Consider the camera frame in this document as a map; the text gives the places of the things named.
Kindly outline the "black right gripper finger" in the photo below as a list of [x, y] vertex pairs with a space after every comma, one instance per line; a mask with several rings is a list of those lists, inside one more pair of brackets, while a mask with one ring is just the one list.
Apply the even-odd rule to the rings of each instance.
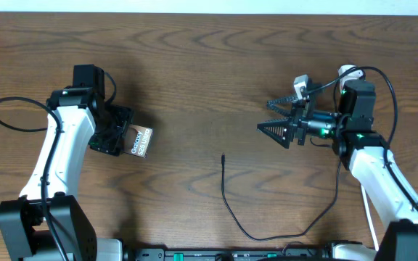
[[257, 130], [272, 138], [285, 149], [290, 147], [291, 119], [281, 118], [257, 124]]
[[298, 101], [299, 101], [298, 96], [296, 94], [293, 94], [291, 96], [284, 96], [282, 98], [267, 101], [266, 107], [275, 113], [278, 113], [285, 117], [289, 117], [290, 112], [285, 109], [280, 108], [279, 105], [286, 105], [290, 103], [294, 104], [295, 102], [298, 102]]

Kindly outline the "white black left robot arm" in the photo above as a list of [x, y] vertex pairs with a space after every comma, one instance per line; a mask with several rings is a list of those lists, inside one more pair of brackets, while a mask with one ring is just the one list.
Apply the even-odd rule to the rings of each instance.
[[16, 200], [0, 204], [0, 231], [11, 260], [127, 260], [120, 239], [100, 239], [78, 203], [87, 149], [123, 152], [133, 110], [105, 93], [110, 74], [76, 65], [71, 85], [36, 106], [47, 113], [36, 167]]

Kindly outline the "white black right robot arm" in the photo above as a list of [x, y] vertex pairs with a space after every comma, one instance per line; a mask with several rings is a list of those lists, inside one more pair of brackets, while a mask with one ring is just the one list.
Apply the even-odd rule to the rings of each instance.
[[390, 141], [372, 129], [375, 87], [363, 79], [347, 80], [341, 88], [336, 112], [314, 109], [315, 96], [309, 86], [297, 95], [277, 99], [269, 105], [291, 102], [284, 117], [260, 123], [257, 129], [284, 148], [307, 136], [331, 139], [332, 149], [343, 167], [359, 181], [380, 216], [386, 232], [378, 249], [360, 244], [333, 243], [334, 260], [417, 260], [418, 194], [398, 168]]

